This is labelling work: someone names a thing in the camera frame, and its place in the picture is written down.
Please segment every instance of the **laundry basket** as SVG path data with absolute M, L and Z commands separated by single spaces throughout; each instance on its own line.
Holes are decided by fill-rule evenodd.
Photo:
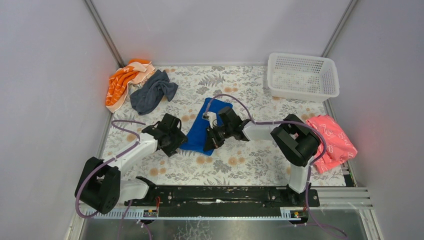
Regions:
M 324 57 L 272 53 L 267 82 L 274 97 L 323 102 L 339 95 L 336 65 Z

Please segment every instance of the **dark gray cloth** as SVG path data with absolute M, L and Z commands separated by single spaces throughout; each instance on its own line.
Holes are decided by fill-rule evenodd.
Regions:
M 177 89 L 178 85 L 170 82 L 170 78 L 165 71 L 157 70 L 141 89 L 129 96 L 131 107 L 140 115 L 149 114 L 159 105 L 164 96 L 170 102 L 174 98 Z

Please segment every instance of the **orange striped towel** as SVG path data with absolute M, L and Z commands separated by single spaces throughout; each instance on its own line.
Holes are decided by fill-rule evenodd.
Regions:
M 106 108 L 112 113 L 124 104 L 129 84 L 144 84 L 154 73 L 155 67 L 149 60 L 131 59 L 126 67 L 119 68 L 109 78 L 109 90 L 106 95 Z

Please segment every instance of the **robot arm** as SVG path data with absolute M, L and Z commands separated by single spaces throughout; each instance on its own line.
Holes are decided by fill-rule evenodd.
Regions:
M 130 170 L 137 161 L 157 150 L 162 150 L 168 157 L 174 155 L 177 153 L 176 149 L 187 141 L 186 135 L 181 132 L 180 119 L 166 113 L 162 121 L 145 127 L 139 140 L 131 142 L 116 153 L 116 155 L 122 155 L 121 157 L 115 157 L 114 161 L 102 167 L 89 179 L 81 192 L 80 200 L 100 213 L 106 214 L 117 203 L 143 199 L 149 190 L 148 184 L 140 179 L 121 180 L 121 175 Z M 137 144 L 136 147 L 128 150 L 135 144 Z M 96 157 L 87 160 L 75 190 L 75 197 L 82 182 L 102 163 L 103 160 Z
M 205 151 L 219 148 L 224 144 L 225 139 L 230 137 L 242 141 L 274 140 L 291 163 L 288 187 L 297 194 L 305 191 L 309 164 L 321 143 L 315 133 L 306 127 L 294 124 L 254 124 L 250 120 L 241 120 L 230 107 L 221 109 L 218 115 L 223 124 L 222 126 L 212 124 L 207 128 Z M 284 120 L 303 123 L 294 114 L 288 115 Z
M 121 180 L 121 176 L 130 170 L 137 161 L 157 150 L 162 150 L 170 157 L 176 153 L 176 149 L 181 144 L 188 140 L 186 135 L 181 132 L 181 121 L 170 114 L 165 114 L 162 121 L 144 128 L 140 134 L 140 139 L 130 143 L 124 148 L 125 150 L 117 152 L 116 155 L 120 157 L 115 157 L 112 161 L 109 160 L 107 165 L 104 165 L 102 159 L 90 158 L 82 171 L 75 190 L 75 197 L 77 197 L 82 183 L 92 174 L 93 170 L 100 165 L 104 165 L 89 178 L 87 184 L 83 186 L 79 198 L 79 200 L 101 214 L 107 214 L 117 203 L 124 203 L 129 200 L 135 200 L 133 202 L 135 206 L 150 206 L 154 204 L 155 197 L 168 199 L 169 201 L 163 202 L 161 206 L 162 209 L 169 208 L 171 212 L 174 210 L 181 211 L 182 204 L 184 204 L 187 207 L 186 211 L 168 213 L 170 216 L 180 217 L 187 214 L 198 216 L 198 212 L 192 212 L 192 207 L 188 203 L 210 202 L 218 199 L 226 203 L 259 205 L 257 214 L 264 216 L 280 216 L 279 207 L 303 207 L 305 204 L 308 166 L 317 152 L 320 144 L 319 138 L 308 128 L 294 124 L 260 125 L 254 124 L 250 120 L 241 120 L 229 107 L 223 108 L 218 114 L 223 122 L 221 126 L 213 124 L 216 122 L 214 120 L 216 116 L 208 115 L 210 116 L 209 122 L 211 126 L 206 129 L 207 141 L 204 150 L 219 148 L 224 144 L 225 139 L 230 137 L 242 141 L 274 140 L 291 163 L 291 176 L 287 188 L 275 186 L 233 187 L 232 191 L 234 193 L 239 190 L 241 192 L 228 198 L 227 192 L 229 188 L 227 189 L 226 187 L 214 188 L 209 186 L 200 189 L 199 187 L 191 186 L 160 186 L 142 177 L 132 180 Z M 299 118 L 292 114 L 285 120 L 302 123 Z M 311 190 L 309 192 L 309 204 L 314 207 L 319 206 L 316 191 Z M 243 209 L 244 207 L 237 214 L 243 215 Z M 215 210 L 212 209 L 210 214 L 213 215 L 214 213 Z

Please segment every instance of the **pink towel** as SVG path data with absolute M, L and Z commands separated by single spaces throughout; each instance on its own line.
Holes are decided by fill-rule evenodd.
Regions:
M 342 128 L 329 115 L 311 117 L 306 120 L 306 124 L 318 130 L 327 143 L 327 152 L 315 162 L 316 169 L 320 174 L 337 167 L 349 159 L 353 159 L 357 155 L 358 150 Z M 323 145 L 321 144 L 318 147 L 316 156 L 322 152 Z

